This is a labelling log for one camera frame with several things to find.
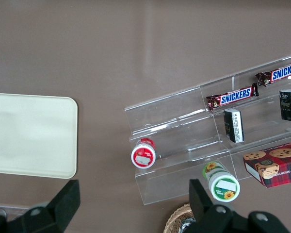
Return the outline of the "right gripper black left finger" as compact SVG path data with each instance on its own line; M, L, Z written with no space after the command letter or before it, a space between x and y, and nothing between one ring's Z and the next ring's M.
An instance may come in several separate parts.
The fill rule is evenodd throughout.
M80 204L79 180L70 180L45 207L31 208L12 221L0 216L0 233L63 233Z

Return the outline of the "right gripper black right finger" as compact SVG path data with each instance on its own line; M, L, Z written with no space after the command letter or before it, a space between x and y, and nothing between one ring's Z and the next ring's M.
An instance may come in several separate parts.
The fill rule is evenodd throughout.
M189 202L195 222L190 233L288 233L289 230L274 215L253 211L247 218L230 208L213 204L198 179L189 181Z

